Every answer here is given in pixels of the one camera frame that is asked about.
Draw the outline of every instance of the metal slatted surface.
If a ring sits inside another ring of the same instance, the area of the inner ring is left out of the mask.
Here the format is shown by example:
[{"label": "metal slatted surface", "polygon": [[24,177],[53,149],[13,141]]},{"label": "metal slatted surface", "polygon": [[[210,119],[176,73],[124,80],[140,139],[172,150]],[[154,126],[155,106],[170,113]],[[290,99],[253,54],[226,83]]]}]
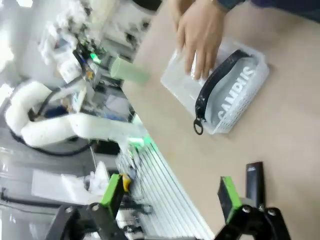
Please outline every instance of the metal slatted surface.
[{"label": "metal slatted surface", "polygon": [[152,214],[140,216],[148,236],[214,238],[155,145],[145,146],[134,159],[121,153],[117,166],[123,173],[128,173],[130,166],[137,169],[133,198],[153,207]]}]

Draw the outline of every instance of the translucent container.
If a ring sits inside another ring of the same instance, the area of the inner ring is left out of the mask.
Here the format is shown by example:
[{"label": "translucent container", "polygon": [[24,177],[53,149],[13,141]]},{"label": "translucent container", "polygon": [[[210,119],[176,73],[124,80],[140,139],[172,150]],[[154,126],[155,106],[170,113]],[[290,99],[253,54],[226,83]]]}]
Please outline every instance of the translucent container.
[{"label": "translucent container", "polygon": [[[250,76],[244,89],[234,99],[232,105],[219,122],[210,124],[207,121],[202,121],[204,130],[211,135],[215,133],[228,133],[231,130],[269,75],[265,56],[261,52],[226,38],[223,39],[220,45],[214,68],[219,66],[238,49],[257,59],[255,73]],[[193,62],[191,73],[194,70],[195,61]],[[184,56],[183,54],[182,56],[177,55],[177,52],[173,54],[168,67],[161,77],[161,83],[180,101],[193,117],[196,117],[195,104],[205,81],[203,79],[198,81],[193,80],[190,75],[185,74]]]}]

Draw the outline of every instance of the green cup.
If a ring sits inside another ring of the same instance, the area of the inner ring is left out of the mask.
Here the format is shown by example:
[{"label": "green cup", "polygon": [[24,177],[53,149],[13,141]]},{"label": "green cup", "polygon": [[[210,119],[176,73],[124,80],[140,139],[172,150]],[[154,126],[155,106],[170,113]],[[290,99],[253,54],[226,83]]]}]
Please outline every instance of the green cup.
[{"label": "green cup", "polygon": [[114,60],[110,75],[112,78],[131,81],[137,84],[144,84],[150,78],[149,73],[144,71],[141,67],[119,57]]}]

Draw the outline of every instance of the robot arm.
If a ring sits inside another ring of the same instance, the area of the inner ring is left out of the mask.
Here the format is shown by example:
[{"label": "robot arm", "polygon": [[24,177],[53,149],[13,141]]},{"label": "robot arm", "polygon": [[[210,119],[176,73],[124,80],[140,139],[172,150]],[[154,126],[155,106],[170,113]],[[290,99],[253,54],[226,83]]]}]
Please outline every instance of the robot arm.
[{"label": "robot arm", "polygon": [[[84,84],[84,81],[80,81],[71,89],[63,89],[52,98],[52,101],[83,88]],[[30,82],[13,95],[11,105],[5,113],[5,121],[10,129],[31,147],[58,143],[73,136],[122,142],[130,137],[142,138],[147,133],[142,125],[84,113],[74,113],[37,122],[30,121],[28,111],[34,105],[42,103],[50,93],[51,90],[43,84],[36,81]]]}]

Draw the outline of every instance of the cluttered workbench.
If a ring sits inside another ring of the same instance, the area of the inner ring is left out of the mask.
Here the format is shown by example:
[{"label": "cluttered workbench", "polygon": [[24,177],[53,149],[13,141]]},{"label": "cluttered workbench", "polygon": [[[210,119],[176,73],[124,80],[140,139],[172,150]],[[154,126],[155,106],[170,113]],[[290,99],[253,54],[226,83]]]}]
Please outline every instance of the cluttered workbench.
[{"label": "cluttered workbench", "polygon": [[196,135],[194,118],[160,82],[175,49],[166,3],[134,61],[151,77],[144,86],[126,81],[123,91],[215,234],[224,224],[217,196],[220,176],[231,176],[243,195],[246,164],[263,161],[267,205],[281,209],[292,239],[316,239],[320,233],[320,25],[249,3],[236,7],[227,18],[225,35],[265,54],[270,69],[230,133]]}]

